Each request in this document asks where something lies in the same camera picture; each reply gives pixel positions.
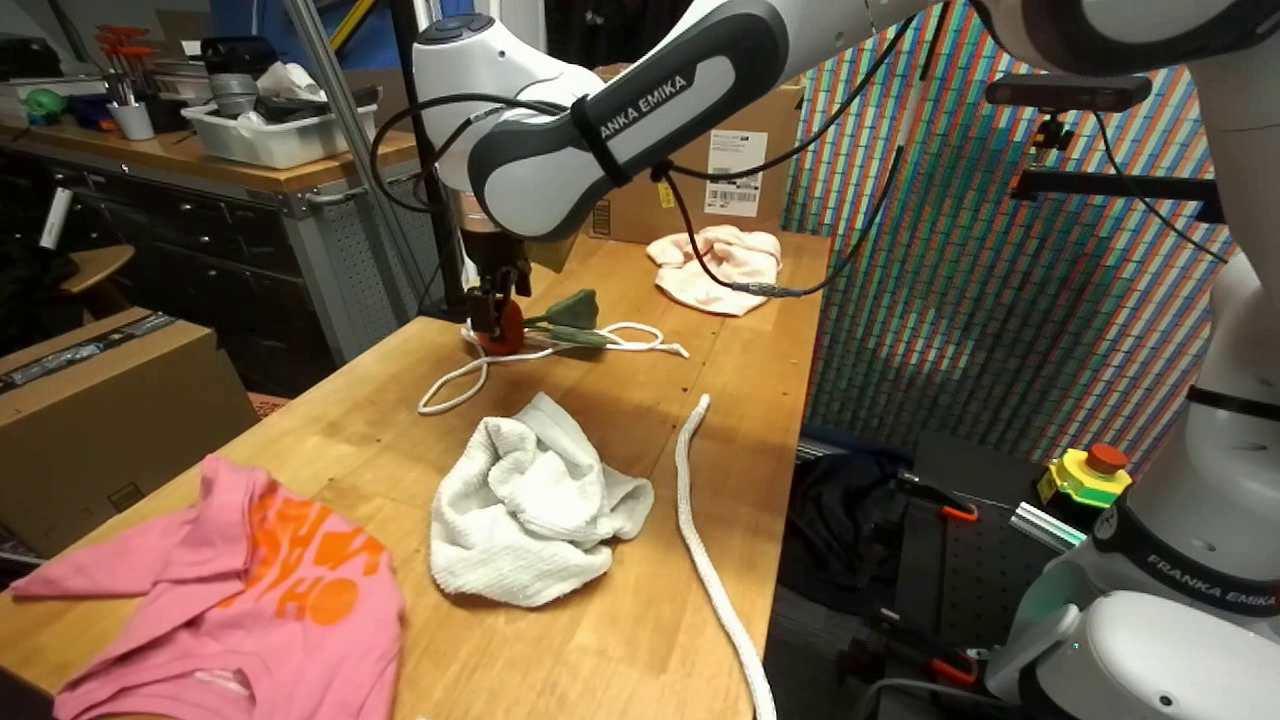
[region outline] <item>white cable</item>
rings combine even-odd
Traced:
[[[713,601],[713,614],[743,669],[743,680],[747,680],[747,693],[754,693],[754,707],[755,707],[755,720],[776,720],[776,704],[773,704],[773,688],[769,688],[769,676],[766,676],[766,664],[759,664],[759,653],[743,630],[743,620],[737,616],[729,593],[724,593],[724,581],[692,524],[692,494],[687,494],[687,442],[692,432],[706,424],[713,410],[713,396],[702,396],[696,410],[687,411],[680,435],[675,435],[675,516],[680,516],[680,536],[684,536],[684,547],[692,558],[692,568],[696,568],[696,581],[706,585],[709,601]]]
[[[613,353],[668,353],[668,358],[684,358],[684,362],[687,362],[687,347],[684,347],[684,344],[671,344],[671,341],[668,341],[661,327],[653,327],[653,326],[615,321],[615,326],[606,326],[606,327],[596,327],[596,332],[606,335],[606,347],[613,347]],[[467,406],[471,396],[481,396],[481,389],[489,383],[489,367],[491,367],[491,364],[536,364],[536,362],[549,362],[549,358],[561,353],[561,347],[536,347],[536,353],[512,353],[512,358],[486,358],[486,347],[481,347],[481,341],[477,341],[477,332],[471,332],[467,326],[462,327],[462,335],[464,335],[464,344],[477,347],[477,362],[464,364],[464,367],[446,372],[446,377],[416,399],[416,411],[420,411],[420,416],[446,416],[446,411]],[[437,399],[453,379],[471,377],[471,372],[477,372],[477,383],[471,383],[471,389],[457,393],[453,399]]]

